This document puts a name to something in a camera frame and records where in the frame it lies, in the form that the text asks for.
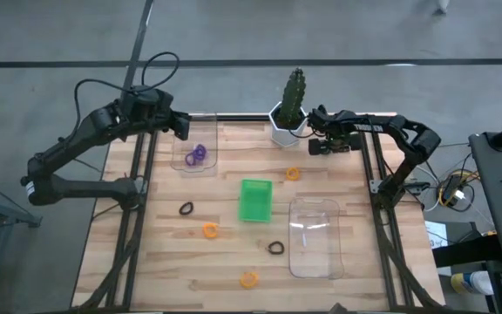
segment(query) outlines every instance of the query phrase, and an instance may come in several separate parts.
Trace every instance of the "cactus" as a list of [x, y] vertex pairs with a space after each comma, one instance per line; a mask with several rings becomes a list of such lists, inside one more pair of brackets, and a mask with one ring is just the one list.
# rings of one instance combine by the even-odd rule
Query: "cactus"
[[280, 111], [275, 116], [279, 128], [294, 130], [302, 123], [301, 108], [305, 94], [305, 76], [300, 68], [296, 68], [289, 76], [282, 95]]

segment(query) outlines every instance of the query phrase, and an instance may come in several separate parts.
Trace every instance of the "potted cactus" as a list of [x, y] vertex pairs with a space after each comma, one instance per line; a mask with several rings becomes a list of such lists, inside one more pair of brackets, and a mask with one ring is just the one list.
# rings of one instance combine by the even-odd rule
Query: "potted cactus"
[[302, 109], [305, 94], [305, 76], [300, 68], [295, 69], [289, 76], [284, 88], [282, 101], [270, 113], [272, 123], [272, 140], [282, 147], [297, 144], [307, 124], [306, 113]]

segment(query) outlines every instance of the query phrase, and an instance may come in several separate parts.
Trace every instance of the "purple object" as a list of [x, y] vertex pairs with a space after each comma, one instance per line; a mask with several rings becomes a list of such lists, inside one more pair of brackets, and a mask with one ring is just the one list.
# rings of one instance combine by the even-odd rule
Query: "purple object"
[[189, 154], [185, 155], [185, 163], [189, 166], [195, 166], [197, 161], [203, 161], [207, 156], [207, 149], [199, 144], [197, 147]]

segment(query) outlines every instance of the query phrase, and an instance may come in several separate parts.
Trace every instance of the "gray floor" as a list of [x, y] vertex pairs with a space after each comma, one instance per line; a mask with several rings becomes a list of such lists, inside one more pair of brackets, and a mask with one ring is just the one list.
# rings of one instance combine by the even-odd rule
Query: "gray floor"
[[[0, 0], [0, 61], [127, 60], [143, 0]], [[142, 58], [176, 51], [182, 58], [502, 58], [502, 0], [451, 1], [446, 17], [433, 1], [174, 0], [157, 1]], [[291, 68], [183, 69], [164, 89], [184, 111], [266, 112], [280, 98]], [[502, 66], [305, 67], [306, 109], [399, 112], [435, 129], [443, 143], [502, 128]], [[34, 208], [18, 184], [26, 161], [71, 131], [72, 88], [91, 77], [122, 84], [125, 69], [0, 69], [0, 188], [44, 217], [42, 227], [16, 227], [0, 273], [0, 312], [31, 313], [69, 306], [94, 200]], [[148, 72], [148, 81], [166, 74]], [[82, 113], [119, 94], [83, 86]], [[102, 167], [106, 147], [83, 160]], [[439, 148], [438, 174], [469, 152]], [[468, 168], [473, 169], [469, 160]], [[77, 164], [66, 178], [96, 180]], [[481, 187], [476, 208], [489, 215]], [[432, 206], [434, 199], [428, 195]], [[438, 208], [432, 221], [475, 221], [471, 209]], [[473, 301], [446, 294], [453, 308]]]

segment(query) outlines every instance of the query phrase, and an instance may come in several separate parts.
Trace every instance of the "white hexagonal pot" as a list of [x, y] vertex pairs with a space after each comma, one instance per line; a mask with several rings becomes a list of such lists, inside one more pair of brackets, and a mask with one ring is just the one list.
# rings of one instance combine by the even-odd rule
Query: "white hexagonal pot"
[[[272, 125], [272, 135], [271, 139], [281, 147], [289, 147], [292, 145], [297, 144], [297, 142], [300, 140], [296, 138], [294, 135], [292, 135], [287, 129], [281, 129], [278, 126], [276, 126], [275, 123], [275, 118], [273, 117], [276, 109], [280, 107], [282, 102], [279, 102], [276, 104], [274, 108], [268, 113], [268, 118], [270, 119], [270, 124]], [[300, 110], [303, 113], [303, 117], [307, 117], [307, 114], [305, 111], [303, 111], [303, 108], [300, 108]], [[298, 128], [295, 130], [292, 130], [292, 133], [295, 135], [302, 135], [303, 129], [305, 129], [305, 126], [307, 125], [307, 118], [303, 119], [303, 122], [300, 124]]]

